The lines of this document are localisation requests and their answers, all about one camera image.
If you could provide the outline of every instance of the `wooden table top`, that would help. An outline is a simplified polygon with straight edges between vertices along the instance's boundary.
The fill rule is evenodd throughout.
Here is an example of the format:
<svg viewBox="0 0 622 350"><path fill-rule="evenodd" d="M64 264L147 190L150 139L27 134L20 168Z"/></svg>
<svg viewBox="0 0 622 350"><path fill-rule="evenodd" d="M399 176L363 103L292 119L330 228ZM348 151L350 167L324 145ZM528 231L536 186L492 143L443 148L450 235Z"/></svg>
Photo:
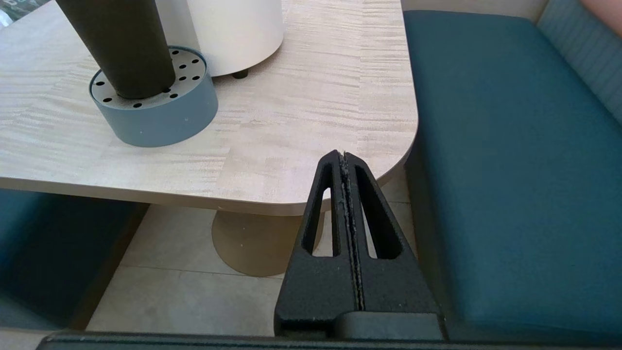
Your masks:
<svg viewBox="0 0 622 350"><path fill-rule="evenodd" d="M0 31L0 187L301 215L337 149L381 182L407 154L417 108L400 0L283 0L281 48L247 78L214 78L201 133L139 148L88 93L98 66L49 2Z"/></svg>

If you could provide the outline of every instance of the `teal bench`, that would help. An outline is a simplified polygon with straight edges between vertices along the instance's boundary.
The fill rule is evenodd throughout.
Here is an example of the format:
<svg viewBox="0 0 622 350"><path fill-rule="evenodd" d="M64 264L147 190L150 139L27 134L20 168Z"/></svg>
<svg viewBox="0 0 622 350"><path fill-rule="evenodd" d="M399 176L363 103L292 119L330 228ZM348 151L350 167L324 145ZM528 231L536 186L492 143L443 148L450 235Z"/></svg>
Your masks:
<svg viewBox="0 0 622 350"><path fill-rule="evenodd" d="M622 39L576 0L538 26L404 20L417 251L449 338L622 344Z"/></svg>
<svg viewBox="0 0 622 350"><path fill-rule="evenodd" d="M84 329L146 209L0 189L0 327Z"/></svg>

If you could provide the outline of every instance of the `table leg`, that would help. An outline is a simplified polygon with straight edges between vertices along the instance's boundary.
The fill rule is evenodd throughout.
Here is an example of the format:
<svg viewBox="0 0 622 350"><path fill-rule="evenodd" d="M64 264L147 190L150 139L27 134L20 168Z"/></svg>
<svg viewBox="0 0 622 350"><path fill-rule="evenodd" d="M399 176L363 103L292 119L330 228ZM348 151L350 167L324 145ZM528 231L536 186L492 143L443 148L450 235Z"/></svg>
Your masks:
<svg viewBox="0 0 622 350"><path fill-rule="evenodd" d="M211 226L214 247L223 261L245 275L284 273L302 216L266 216L218 211ZM315 246L322 236L320 214Z"/></svg>

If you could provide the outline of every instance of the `grout line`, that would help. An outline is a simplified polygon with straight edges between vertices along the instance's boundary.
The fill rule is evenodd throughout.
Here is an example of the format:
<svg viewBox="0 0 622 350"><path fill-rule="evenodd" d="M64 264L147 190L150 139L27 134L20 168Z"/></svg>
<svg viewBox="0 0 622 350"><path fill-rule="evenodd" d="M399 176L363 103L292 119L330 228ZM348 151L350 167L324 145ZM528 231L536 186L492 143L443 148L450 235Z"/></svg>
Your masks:
<svg viewBox="0 0 622 350"><path fill-rule="evenodd" d="M208 272L208 271L198 271L198 270L181 270L179 268L166 268L166 267L154 267L154 266L140 266L140 265L127 265L125 263L120 263L119 266L123 267L138 267L138 268L153 268L154 270L169 270L169 271L180 271L180 272L193 272L193 273L207 273L211 275L227 275L227 276L237 276L237 277L252 277L252 278L270 278L272 280L283 280L282 277L275 276L266 276L266 277L256 277L249 276L237 273L226 273L226 272Z"/></svg>

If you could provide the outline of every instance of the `black cylinder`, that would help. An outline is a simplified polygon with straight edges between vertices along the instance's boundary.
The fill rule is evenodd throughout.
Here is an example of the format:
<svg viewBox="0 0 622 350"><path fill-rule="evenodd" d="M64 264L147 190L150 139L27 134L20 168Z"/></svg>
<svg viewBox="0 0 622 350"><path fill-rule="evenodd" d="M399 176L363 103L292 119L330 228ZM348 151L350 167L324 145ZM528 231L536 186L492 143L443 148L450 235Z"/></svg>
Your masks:
<svg viewBox="0 0 622 350"><path fill-rule="evenodd" d="M57 0L117 94L147 98L175 82L154 0Z"/></svg>

